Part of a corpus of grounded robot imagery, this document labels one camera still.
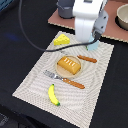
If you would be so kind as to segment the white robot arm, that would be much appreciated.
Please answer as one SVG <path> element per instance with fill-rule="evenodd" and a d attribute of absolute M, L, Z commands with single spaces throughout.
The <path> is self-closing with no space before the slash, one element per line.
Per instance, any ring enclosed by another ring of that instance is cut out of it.
<path fill-rule="evenodd" d="M 76 39 L 88 42 L 91 35 L 103 34 L 108 14 L 104 10 L 108 0 L 58 0 L 58 13 L 63 18 L 75 18 Z"/>

